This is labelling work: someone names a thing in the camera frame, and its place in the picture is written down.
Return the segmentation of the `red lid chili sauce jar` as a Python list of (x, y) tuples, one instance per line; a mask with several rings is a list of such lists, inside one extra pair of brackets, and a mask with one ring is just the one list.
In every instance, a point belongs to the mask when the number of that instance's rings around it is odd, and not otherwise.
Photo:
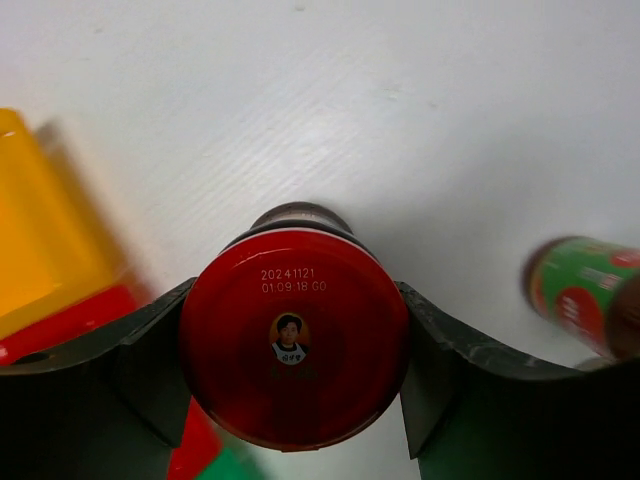
[(325, 448), (373, 424), (409, 359), (407, 307), (334, 211), (268, 210), (196, 278), (179, 323), (194, 399), (219, 426), (284, 452)]

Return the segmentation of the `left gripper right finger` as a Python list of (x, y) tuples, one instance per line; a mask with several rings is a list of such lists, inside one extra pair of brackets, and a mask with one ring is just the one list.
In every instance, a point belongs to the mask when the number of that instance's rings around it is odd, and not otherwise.
[(593, 371), (521, 352), (399, 284), (411, 357), (401, 388), (424, 479), (635, 479), (639, 363)]

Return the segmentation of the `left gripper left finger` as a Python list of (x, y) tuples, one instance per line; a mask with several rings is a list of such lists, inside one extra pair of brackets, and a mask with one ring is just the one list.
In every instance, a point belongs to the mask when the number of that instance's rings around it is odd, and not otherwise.
[(191, 397), (178, 326), (193, 283), (2, 367), (2, 478), (167, 477)]

